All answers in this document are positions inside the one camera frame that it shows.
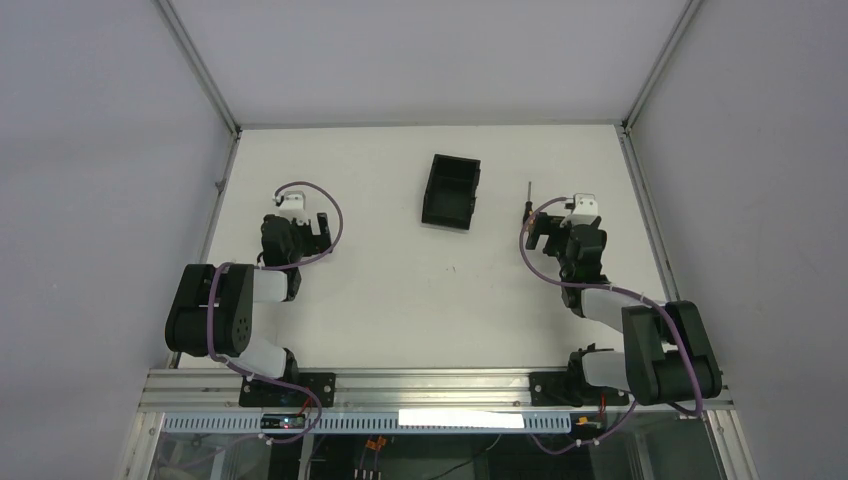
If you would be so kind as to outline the black yellow screwdriver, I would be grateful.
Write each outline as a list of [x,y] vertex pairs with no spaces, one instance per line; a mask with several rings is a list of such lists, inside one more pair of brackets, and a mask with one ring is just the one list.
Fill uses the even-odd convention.
[[532,182],[528,181],[527,182],[527,189],[526,189],[526,199],[525,199],[524,208],[523,208],[522,223],[526,223],[528,221],[529,217],[532,215],[532,212],[533,212]]

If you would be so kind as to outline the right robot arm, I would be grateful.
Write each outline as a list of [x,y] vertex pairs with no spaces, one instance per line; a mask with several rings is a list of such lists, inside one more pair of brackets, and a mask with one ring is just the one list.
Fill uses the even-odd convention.
[[546,239],[543,252],[559,265],[554,282],[565,307],[623,338],[622,351],[590,345],[570,355],[566,401],[581,406],[620,391],[641,405],[681,409],[692,401],[700,408],[720,394],[723,382],[697,306],[690,301],[659,304],[613,285],[602,271],[608,235],[600,223],[597,216],[580,222],[575,216],[524,215],[521,251]]

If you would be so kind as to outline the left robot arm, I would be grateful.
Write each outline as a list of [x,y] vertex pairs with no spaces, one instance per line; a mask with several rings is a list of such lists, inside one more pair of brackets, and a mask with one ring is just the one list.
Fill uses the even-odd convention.
[[316,215],[318,230],[303,222],[269,214],[260,227],[259,263],[185,267],[166,320],[169,350],[233,365],[249,376],[291,384],[300,382],[291,350],[253,331],[254,306],[295,300],[302,283],[299,264],[327,253],[332,245],[328,216]]

